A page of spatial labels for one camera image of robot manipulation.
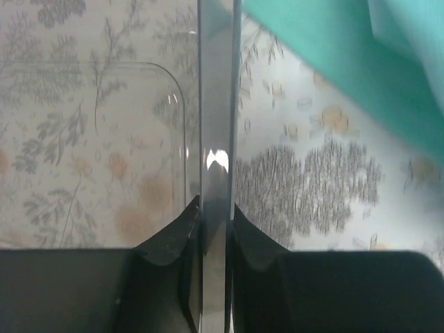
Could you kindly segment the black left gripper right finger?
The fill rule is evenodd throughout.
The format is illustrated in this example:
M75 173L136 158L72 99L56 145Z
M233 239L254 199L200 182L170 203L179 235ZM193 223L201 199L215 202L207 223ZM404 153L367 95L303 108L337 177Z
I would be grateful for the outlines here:
M235 210L235 332L442 332L443 275L413 251L287 250Z

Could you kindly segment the teal t shirt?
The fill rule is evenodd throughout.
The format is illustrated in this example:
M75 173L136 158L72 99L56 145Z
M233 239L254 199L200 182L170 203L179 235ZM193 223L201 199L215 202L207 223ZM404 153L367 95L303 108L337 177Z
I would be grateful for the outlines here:
M442 1L245 1L244 10L387 130L443 161Z

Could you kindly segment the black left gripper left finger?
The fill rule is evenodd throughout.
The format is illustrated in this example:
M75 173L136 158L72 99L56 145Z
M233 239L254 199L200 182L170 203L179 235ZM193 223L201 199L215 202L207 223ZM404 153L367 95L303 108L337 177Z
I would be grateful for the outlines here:
M196 332L199 200L134 248L1 251L2 332Z

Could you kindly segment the clear plastic bin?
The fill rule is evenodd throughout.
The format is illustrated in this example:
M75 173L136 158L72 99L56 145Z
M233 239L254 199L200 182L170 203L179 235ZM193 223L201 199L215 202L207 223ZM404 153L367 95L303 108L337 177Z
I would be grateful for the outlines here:
M1 251L134 248L199 200L225 332L238 1L1 2Z

